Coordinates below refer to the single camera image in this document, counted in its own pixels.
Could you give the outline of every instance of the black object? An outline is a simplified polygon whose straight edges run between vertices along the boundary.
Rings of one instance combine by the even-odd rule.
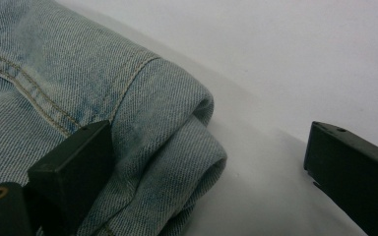
[[[114,167],[108,121],[67,138],[29,170],[29,183],[0,184],[0,235],[74,235]]]
[[[316,185],[370,236],[378,236],[378,147],[313,122],[304,168]]]

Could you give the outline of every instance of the wrinkled fabric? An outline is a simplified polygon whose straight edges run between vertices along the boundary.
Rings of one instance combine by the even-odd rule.
[[[0,183],[25,185],[75,131],[111,122],[115,170],[78,235],[179,235],[224,169],[213,109],[206,88],[128,39],[52,1],[0,0]]]

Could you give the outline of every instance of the white background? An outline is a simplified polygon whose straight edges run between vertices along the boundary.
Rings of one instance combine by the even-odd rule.
[[[378,146],[378,1],[58,0],[215,96],[227,168],[185,235],[364,235],[302,168],[311,122]]]

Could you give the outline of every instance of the blue denim garment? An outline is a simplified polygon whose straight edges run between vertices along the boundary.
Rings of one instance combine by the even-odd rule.
[[[115,171],[78,235],[180,234],[224,169],[213,107],[185,71],[120,35],[52,1],[0,0],[0,182],[26,184],[66,137],[112,124]]]

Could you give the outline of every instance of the white table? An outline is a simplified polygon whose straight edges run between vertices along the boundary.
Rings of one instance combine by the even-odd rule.
[[[364,235],[302,168],[311,122],[378,146],[378,1],[58,0],[215,96],[227,168],[186,235]]]

